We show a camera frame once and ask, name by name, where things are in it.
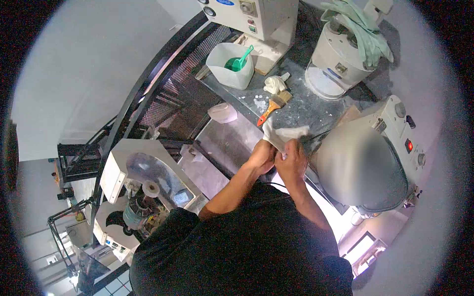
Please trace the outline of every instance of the sticker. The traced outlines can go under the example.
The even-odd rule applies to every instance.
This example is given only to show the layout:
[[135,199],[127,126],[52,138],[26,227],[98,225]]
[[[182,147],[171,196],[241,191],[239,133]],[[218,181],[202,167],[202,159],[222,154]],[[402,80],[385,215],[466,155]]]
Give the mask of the sticker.
[[229,5],[229,6],[234,5],[234,2],[229,1],[229,0],[216,0],[216,1],[219,2],[220,4],[224,4],[224,5]]
[[342,79],[341,76],[339,76],[339,75],[337,75],[336,73],[334,73],[334,71],[332,71],[330,68],[328,68],[328,71],[329,71],[329,73],[333,74],[333,75],[336,76],[337,78]]

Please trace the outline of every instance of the black shirt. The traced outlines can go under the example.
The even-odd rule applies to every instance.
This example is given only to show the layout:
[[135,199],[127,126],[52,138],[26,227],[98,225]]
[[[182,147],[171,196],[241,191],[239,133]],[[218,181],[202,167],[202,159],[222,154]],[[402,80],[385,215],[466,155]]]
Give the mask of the black shirt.
[[200,221],[182,208],[137,248],[136,295],[352,295],[352,269],[323,257],[291,198],[254,188],[236,210]]

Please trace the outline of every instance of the man's arm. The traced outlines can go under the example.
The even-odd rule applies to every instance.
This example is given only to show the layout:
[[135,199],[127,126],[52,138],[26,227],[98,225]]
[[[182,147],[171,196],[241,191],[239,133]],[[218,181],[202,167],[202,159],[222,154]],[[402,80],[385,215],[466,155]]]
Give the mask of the man's arm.
[[249,160],[238,170],[230,182],[214,196],[199,212],[201,220],[235,210],[250,191],[258,177],[266,174],[272,167],[275,147],[260,140],[255,145]]
[[280,152],[276,154],[275,167],[295,203],[296,210],[312,222],[312,233],[320,238],[320,244],[326,250],[325,255],[338,256],[332,228],[304,182],[308,159],[304,155],[303,145],[293,139],[286,143],[285,151],[286,159],[283,159]]

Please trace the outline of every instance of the white rag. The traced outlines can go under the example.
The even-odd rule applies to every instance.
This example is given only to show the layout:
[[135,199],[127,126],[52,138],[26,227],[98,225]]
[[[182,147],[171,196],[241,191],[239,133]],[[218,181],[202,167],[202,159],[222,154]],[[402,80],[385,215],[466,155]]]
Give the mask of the white rag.
[[282,76],[268,77],[265,79],[264,90],[274,95],[278,94],[280,91],[284,91],[286,89],[285,81],[287,81],[289,77],[290,74],[288,72]]
[[309,126],[273,129],[273,118],[271,117],[265,121],[262,128],[264,130],[263,139],[275,146],[281,153],[285,153],[286,142],[291,139],[299,139],[310,133]]

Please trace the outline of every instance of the green measuring cup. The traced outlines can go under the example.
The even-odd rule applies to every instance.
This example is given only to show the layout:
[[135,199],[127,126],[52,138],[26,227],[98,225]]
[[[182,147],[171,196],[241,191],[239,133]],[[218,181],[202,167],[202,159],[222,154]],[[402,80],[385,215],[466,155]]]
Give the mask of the green measuring cup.
[[239,72],[247,63],[245,58],[247,58],[247,56],[253,51],[253,49],[254,49],[254,46],[250,45],[250,47],[245,52],[244,56],[242,56],[241,58],[231,58],[230,60],[227,61],[224,68],[229,69],[234,72]]

